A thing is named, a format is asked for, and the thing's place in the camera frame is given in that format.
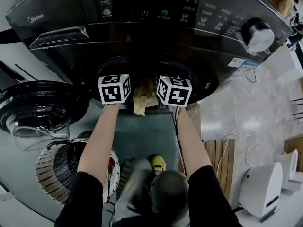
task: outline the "sneaker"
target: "sneaker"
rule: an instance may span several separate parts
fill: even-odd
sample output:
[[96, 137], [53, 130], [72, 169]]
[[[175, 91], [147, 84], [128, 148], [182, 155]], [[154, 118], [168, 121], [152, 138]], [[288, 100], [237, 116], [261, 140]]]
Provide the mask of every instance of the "sneaker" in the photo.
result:
[[161, 156], [154, 156], [151, 162], [151, 166], [154, 171], [166, 171], [166, 164]]

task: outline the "black and white pattern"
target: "black and white pattern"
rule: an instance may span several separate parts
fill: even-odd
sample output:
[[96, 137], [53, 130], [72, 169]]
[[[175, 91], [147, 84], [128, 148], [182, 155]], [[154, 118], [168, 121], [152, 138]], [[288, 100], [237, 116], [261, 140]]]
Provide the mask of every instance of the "black and white pattern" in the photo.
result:
[[102, 84], [119, 82], [120, 77], [121, 77], [120, 75], [106, 76], [103, 78]]
[[167, 94], [168, 86], [165, 84], [163, 80], [160, 79], [158, 88], [158, 96], [161, 97], [163, 101], [165, 101], [165, 96]]
[[176, 86], [183, 86], [183, 87], [189, 87], [188, 83], [185, 79], [181, 78], [170, 78], [171, 84]]
[[121, 101], [119, 85], [102, 87], [102, 94], [105, 103]]
[[189, 94], [188, 90], [180, 88], [172, 88], [169, 95], [169, 104], [185, 105], [187, 96]]
[[127, 95], [131, 92], [131, 82], [129, 80], [129, 77], [123, 83], [123, 92], [124, 92], [124, 98], [126, 98]]

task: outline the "gray pants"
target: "gray pants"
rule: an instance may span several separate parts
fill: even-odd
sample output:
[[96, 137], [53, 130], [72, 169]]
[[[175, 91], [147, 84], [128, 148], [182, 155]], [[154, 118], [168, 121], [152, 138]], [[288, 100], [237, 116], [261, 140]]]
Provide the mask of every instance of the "gray pants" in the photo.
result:
[[113, 222], [153, 214], [171, 226], [189, 226], [188, 188], [180, 172], [158, 172], [155, 177], [150, 162], [138, 160], [115, 205]]

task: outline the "tile floor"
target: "tile floor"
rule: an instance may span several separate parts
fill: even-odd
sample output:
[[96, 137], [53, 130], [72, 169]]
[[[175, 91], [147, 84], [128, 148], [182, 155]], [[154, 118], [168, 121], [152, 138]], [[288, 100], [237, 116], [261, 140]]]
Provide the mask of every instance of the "tile floor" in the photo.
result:
[[[283, 151], [284, 140], [303, 131], [303, 121], [295, 120], [293, 113], [303, 111], [291, 100], [302, 98], [299, 81], [288, 85], [278, 84], [269, 68], [256, 68], [257, 82], [246, 77], [201, 102], [201, 135], [205, 141], [235, 138], [235, 163], [231, 201], [238, 206], [241, 182], [252, 166], [271, 163]], [[254, 73], [248, 74], [254, 81]]]

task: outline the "control knob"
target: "control knob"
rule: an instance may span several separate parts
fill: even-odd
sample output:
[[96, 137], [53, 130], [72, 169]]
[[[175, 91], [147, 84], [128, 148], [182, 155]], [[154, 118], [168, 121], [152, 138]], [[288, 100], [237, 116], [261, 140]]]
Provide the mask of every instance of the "control knob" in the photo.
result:
[[275, 40], [274, 32], [264, 22], [244, 24], [241, 34], [244, 42], [253, 52], [261, 52], [268, 49]]

